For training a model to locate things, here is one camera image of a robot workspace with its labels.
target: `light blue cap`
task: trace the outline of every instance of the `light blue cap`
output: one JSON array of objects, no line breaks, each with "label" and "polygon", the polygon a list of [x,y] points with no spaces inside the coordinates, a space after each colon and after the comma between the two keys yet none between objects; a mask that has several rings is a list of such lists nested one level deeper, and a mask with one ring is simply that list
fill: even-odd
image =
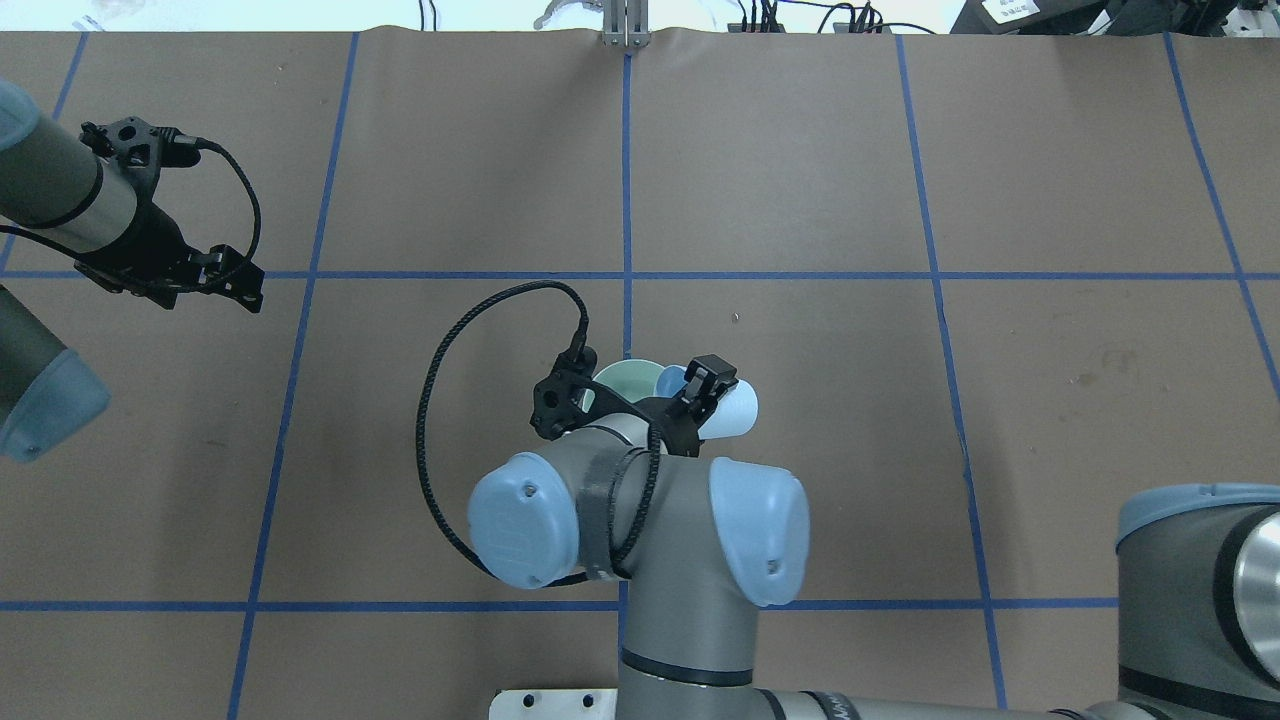
[{"label": "light blue cap", "polygon": [[36,375],[0,424],[0,452],[31,462],[106,410],[111,392],[74,350]]},{"label": "light blue cap", "polygon": [[782,468],[712,461],[716,534],[737,587],[753,605],[786,605],[800,593],[809,559],[809,500]]},{"label": "light blue cap", "polygon": [[1120,509],[1116,547],[1133,533],[1174,515],[1229,505],[1280,503],[1280,487],[1249,483],[1170,486],[1140,492]]},{"label": "light blue cap", "polygon": [[577,510],[541,455],[521,452],[485,475],[471,492],[467,521],[476,555],[508,585],[541,588],[577,565]]},{"label": "light blue cap", "polygon": [[0,77],[0,152],[27,140],[37,122],[36,101],[26,90]]}]

